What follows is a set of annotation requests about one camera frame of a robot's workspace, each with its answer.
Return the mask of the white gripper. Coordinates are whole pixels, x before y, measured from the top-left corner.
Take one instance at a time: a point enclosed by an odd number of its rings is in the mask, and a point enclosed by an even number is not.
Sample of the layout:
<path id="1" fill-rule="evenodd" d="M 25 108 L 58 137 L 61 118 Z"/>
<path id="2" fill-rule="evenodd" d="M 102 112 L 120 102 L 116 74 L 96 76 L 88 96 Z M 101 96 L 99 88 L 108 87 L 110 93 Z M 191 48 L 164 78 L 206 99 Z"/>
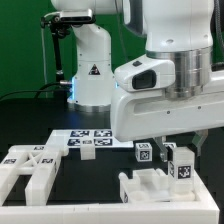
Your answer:
<path id="1" fill-rule="evenodd" d="M 165 99 L 160 90 L 130 93 L 118 87 L 110 123 L 120 142 L 155 137 L 163 162 L 168 160 L 165 136 L 196 131 L 192 144 L 200 156 L 207 129 L 224 126 L 224 70 L 212 72 L 202 93 L 184 100 Z"/>

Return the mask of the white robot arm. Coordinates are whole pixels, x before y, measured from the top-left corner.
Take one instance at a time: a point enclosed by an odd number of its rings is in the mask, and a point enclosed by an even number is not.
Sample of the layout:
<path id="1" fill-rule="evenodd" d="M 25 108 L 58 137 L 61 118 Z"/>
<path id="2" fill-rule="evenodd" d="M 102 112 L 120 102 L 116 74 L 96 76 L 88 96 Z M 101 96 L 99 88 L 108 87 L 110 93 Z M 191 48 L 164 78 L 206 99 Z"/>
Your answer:
<path id="1" fill-rule="evenodd" d="M 56 19 L 77 37 L 78 72 L 71 102 L 107 107 L 120 141 L 224 126 L 224 71 L 212 69 L 210 24 L 219 0 L 51 0 Z M 111 37 L 98 14 L 122 13 L 146 39 L 142 56 L 113 69 Z"/>

